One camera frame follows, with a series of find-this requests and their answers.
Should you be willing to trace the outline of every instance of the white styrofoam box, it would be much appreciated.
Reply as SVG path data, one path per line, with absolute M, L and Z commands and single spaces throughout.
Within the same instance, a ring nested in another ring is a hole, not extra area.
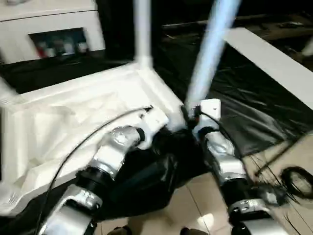
M 17 188 L 12 203 L 0 198 L 1 214 L 14 215 L 47 189 L 60 162 L 102 123 L 127 110 L 153 105 L 184 127 L 181 101 L 153 70 L 130 63 L 29 93 L 3 106 L 2 179 Z M 103 135 L 141 122 L 139 113 L 119 119 L 84 143 L 64 166 L 55 185 L 73 178 L 96 152 Z
M 16 19 L 4 21 L 0 27 L 0 32 L 5 32 L 0 36 L 0 48 L 7 63 L 39 59 L 35 45 L 28 36 L 32 33 L 84 28 L 90 50 L 105 48 L 97 11 Z

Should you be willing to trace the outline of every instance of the tiled floor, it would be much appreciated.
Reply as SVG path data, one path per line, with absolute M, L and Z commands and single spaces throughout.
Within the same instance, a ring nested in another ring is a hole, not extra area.
M 210 231 L 212 235 L 230 234 L 226 207 L 211 174 L 196 177 L 178 188 L 165 209 L 104 221 L 98 225 L 96 235 L 106 235 L 115 227 L 126 224 L 134 235 L 179 235 L 183 227 Z
M 283 145 L 257 154 L 253 159 L 262 165 Z M 276 175 L 279 175 L 282 167 L 300 165 L 313 173 L 312 150 L 313 136 L 308 136 L 290 152 L 286 153 L 281 160 L 271 166 L 271 169 Z M 246 164 L 250 172 L 256 169 L 255 163 L 250 161 L 249 158 L 247 158 Z M 270 172 L 265 172 L 264 178 L 272 179 L 273 177 Z M 312 209 L 293 203 L 274 211 L 290 234 L 296 234 L 296 232 L 286 221 L 285 215 L 289 217 L 302 235 L 309 235 L 313 234 L 311 232 L 313 230 L 313 220 L 308 221 L 308 218 L 313 216 Z M 132 229 L 134 235 L 179 235 L 183 227 L 199 229 L 211 235 L 230 235 L 231 230 L 227 222 L 226 206 L 210 173 L 196 177 L 187 185 L 177 189 L 169 206 L 165 209 L 132 218 L 102 222 L 97 228 L 96 235 L 107 235 L 115 227 L 122 227 L 126 224 Z

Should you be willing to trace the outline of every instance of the white pole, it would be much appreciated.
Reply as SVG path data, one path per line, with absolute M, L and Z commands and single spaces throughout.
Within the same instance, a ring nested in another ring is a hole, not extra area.
M 231 27 L 241 0 L 216 0 L 203 36 L 185 101 L 189 115 L 205 99 L 221 59 L 224 36 Z
M 134 1 L 135 60 L 142 68 L 152 68 L 151 0 Z

